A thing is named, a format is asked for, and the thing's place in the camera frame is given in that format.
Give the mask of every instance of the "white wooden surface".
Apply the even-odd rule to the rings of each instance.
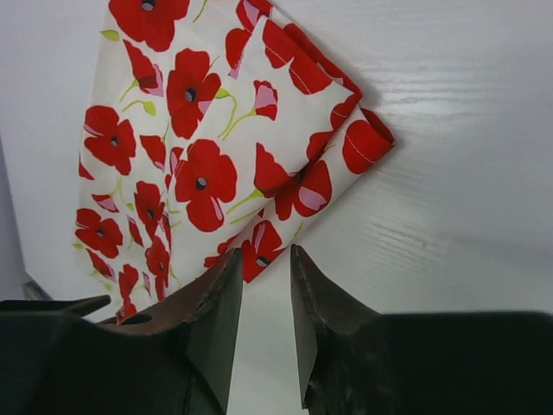
[[[103,1],[8,2],[0,134],[27,272],[93,294],[71,259],[76,155]],[[397,134],[303,239],[374,309],[553,310],[553,2],[278,0]],[[288,258],[245,287],[230,415],[301,414]]]

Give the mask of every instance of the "floral fabric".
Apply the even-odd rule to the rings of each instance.
[[[265,0],[110,0],[75,252],[120,321],[241,246],[252,281],[393,146]]]

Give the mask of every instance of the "red poppy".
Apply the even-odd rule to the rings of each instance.
[[[94,177],[88,172],[87,169],[85,169],[85,166],[83,166],[83,163],[80,161],[79,157],[79,176],[87,179],[87,180],[94,180]]]
[[[115,318],[117,319],[118,324],[124,322],[127,318],[133,317],[137,313],[137,307],[132,303],[130,298],[125,298],[123,300],[123,307],[121,307],[115,313]]]
[[[221,256],[226,252],[226,250],[228,249],[228,247],[231,245],[232,242],[234,242],[234,240],[236,239],[236,237],[238,236],[238,234],[234,235],[234,236],[231,236],[228,240],[226,240],[225,242],[222,242],[219,244],[219,246],[217,246],[217,253],[218,255],[215,255],[213,257],[207,257],[204,259],[204,266],[206,268],[209,268],[211,267],[212,265],[215,265],[219,262]]]
[[[256,174],[253,184],[256,189],[263,193],[263,196],[270,199],[275,197],[278,190],[290,180],[291,176],[286,173],[283,166],[275,161],[262,144],[256,144]]]
[[[167,50],[175,37],[175,20],[187,15],[190,0],[110,0],[110,12],[131,39],[156,52]]]
[[[347,168],[355,175],[364,173],[393,147],[365,120],[352,122],[346,130],[342,156]]]
[[[309,145],[307,149],[308,159],[310,161],[318,160],[321,158],[325,147],[328,144],[328,140],[332,138],[334,131],[320,131],[316,132],[309,138]]]
[[[140,136],[146,154],[152,163],[161,171],[165,170],[165,144],[159,136]]]
[[[132,74],[137,80],[140,89],[145,93],[162,97],[163,75],[160,68],[152,64],[141,50],[132,46],[129,41],[123,41],[123,43],[129,55]]]
[[[270,64],[278,69],[289,65],[292,82],[302,93],[322,91],[332,80],[297,44],[295,44],[274,22],[268,20],[264,27],[265,54]]]
[[[106,262],[101,257],[96,255],[90,249],[87,249],[86,251],[88,252],[88,256],[92,261],[92,266],[94,267],[94,270],[98,271],[100,275],[115,283],[115,272],[113,271],[113,268],[106,264]]]
[[[277,119],[277,90],[268,80],[254,80],[253,85],[256,88],[256,98],[253,104],[256,114],[275,121]]]
[[[154,239],[157,224],[162,218],[165,202],[159,188],[153,183],[138,182],[135,192],[135,206],[137,207],[138,218],[146,226],[146,232]]]
[[[173,177],[176,171],[176,166],[181,159],[182,152],[183,149],[181,147],[174,147],[171,150],[171,154],[169,155],[169,174],[165,175],[165,186],[167,188],[169,188],[169,184],[171,184],[171,177]]]
[[[92,195],[92,198],[96,203],[98,203],[98,206],[100,206],[101,208],[112,212],[113,214],[119,212],[119,209],[111,195]]]
[[[129,221],[129,233],[132,238],[138,245],[143,246],[142,236],[140,236],[140,231],[138,230],[137,222],[132,219],[130,216],[127,216]]]
[[[123,244],[123,235],[113,219],[104,219],[91,209],[81,208],[77,211],[77,238],[95,251],[100,251],[107,258],[119,254],[118,246]]]
[[[169,72],[167,105],[175,134],[189,139],[204,118],[221,86],[221,79],[209,71],[209,54],[184,49],[175,57]]]
[[[156,236],[152,246],[146,250],[146,265],[149,271],[156,277],[157,299],[165,298],[165,290],[169,286],[169,253],[165,249],[162,240]]]
[[[225,220],[219,201],[236,196],[238,175],[229,156],[220,154],[211,140],[200,139],[188,147],[188,160],[176,172],[175,199],[187,204],[188,218],[202,232],[219,229]]]
[[[246,283],[250,283],[284,251],[285,248],[278,249],[282,244],[283,240],[268,220],[263,220],[254,226],[251,241],[242,242]]]
[[[95,105],[86,110],[85,131],[92,137],[85,139],[85,147],[101,162],[115,167],[119,173],[130,173],[130,159],[135,156],[132,125],[109,106]]]
[[[298,26],[294,23],[289,23],[283,30],[284,33],[288,35],[288,37],[291,38],[313,62],[318,64],[330,78],[350,91],[360,94],[360,90],[357,86],[309,40],[307,35],[305,35]]]
[[[130,292],[138,282],[138,271],[129,264],[123,265],[123,270],[119,273],[119,292],[121,298],[129,298]]]
[[[324,209],[332,198],[332,182],[323,160],[309,163],[275,196],[278,219],[287,220],[292,207],[308,218]]]
[[[242,28],[232,29],[226,35],[226,60],[231,67],[229,73],[234,79],[238,78],[238,68],[240,66],[242,52],[244,52],[245,44],[248,42],[253,32],[261,12],[251,2],[240,0],[236,6],[236,14],[242,23]]]
[[[163,212],[161,225],[163,227],[163,231],[165,232],[165,238],[167,238],[168,247],[171,249],[171,245],[173,243],[171,235],[171,219],[169,218],[169,213],[167,211]]]

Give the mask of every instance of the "folded cloth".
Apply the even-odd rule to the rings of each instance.
[[[119,321],[231,246],[252,281],[393,138],[265,0],[110,0],[74,248]]]

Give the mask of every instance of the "green stem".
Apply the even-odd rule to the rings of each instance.
[[[238,219],[235,219],[231,222],[231,225],[234,225],[235,223],[239,223],[240,221],[244,220],[244,219],[248,219],[250,217],[252,217],[254,214],[256,214],[257,212],[259,212],[259,209],[256,209],[254,210],[253,212],[249,212],[248,214],[245,214],[244,216],[238,218]]]
[[[118,184],[115,187],[115,189],[111,193],[109,193],[110,197],[113,197],[119,191],[120,188],[121,188],[121,177],[118,177]]]
[[[250,112],[247,112],[246,114],[244,114],[242,117],[238,117],[236,118],[236,121],[234,121],[230,127],[228,127],[228,129],[226,130],[226,132],[223,134],[223,139],[226,139],[228,137],[228,135],[232,132],[232,130],[234,130],[234,127],[236,127],[236,125],[242,121],[243,119],[245,118],[248,118],[248,117],[253,117],[254,115],[256,115],[256,110],[255,109],[252,109]]]
[[[171,125],[171,121],[169,120],[167,122],[167,127],[165,128],[165,134],[162,136],[162,142],[165,144],[165,140],[167,139],[167,133],[169,132],[169,126]]]
[[[232,121],[234,121],[234,116],[236,115],[236,111],[238,109],[238,100],[236,99],[236,97],[234,95],[231,95],[229,93],[229,97],[232,98],[232,103],[233,103],[233,107],[232,107],[232,111],[231,111],[231,117],[230,119],[228,120],[228,124],[226,125],[225,129],[223,130],[223,132],[221,132],[219,134],[219,137],[222,137],[223,134],[225,134],[229,128],[231,128],[231,125],[232,125]]]
[[[143,101],[141,101],[140,99],[135,99],[134,101],[132,101],[130,104],[128,104],[124,109],[121,110],[121,112],[125,112],[127,111],[129,108],[131,108],[134,104],[144,104]]]
[[[126,91],[123,93],[123,95],[121,96],[121,99],[119,100],[119,102],[123,102],[123,99],[124,99],[124,97],[127,96],[127,93],[129,93],[130,90],[131,90],[132,88],[136,88],[137,86],[138,86],[138,81],[137,81],[137,80],[133,80],[133,81],[132,81],[132,84],[130,84],[130,86],[127,88],[127,90],[126,90]]]
[[[196,20],[198,20],[201,16],[201,14],[204,12],[204,9],[206,8],[206,5],[207,5],[207,2],[209,0],[204,0],[204,3],[201,5],[201,9],[200,9],[200,12],[198,13],[198,15],[193,19],[192,23],[196,23]]]
[[[251,192],[248,197],[246,197],[245,199],[239,201],[237,204],[233,205],[230,209],[228,209],[226,211],[226,214],[229,214],[229,213],[233,212],[234,210],[238,209],[240,206],[242,206],[246,202],[251,201],[252,199],[257,199],[258,197],[264,197],[263,193],[261,193],[261,191],[259,189],[254,188],[253,192]]]
[[[167,210],[170,214],[179,214],[180,210],[171,210],[171,206],[169,205],[169,199],[165,199],[165,206],[167,206]]]
[[[213,59],[213,62],[211,62],[211,65],[209,66],[209,69],[211,69],[213,67],[213,65],[215,65],[215,62],[217,61],[218,58],[220,58],[220,54],[217,55],[217,57],[215,59]]]
[[[303,228],[303,222],[300,223],[300,226],[297,227],[297,230],[296,230],[296,233],[294,233],[294,237],[292,238],[292,240],[290,241],[290,244],[292,242],[294,242],[299,236],[300,236],[300,232],[302,231],[302,228]]]

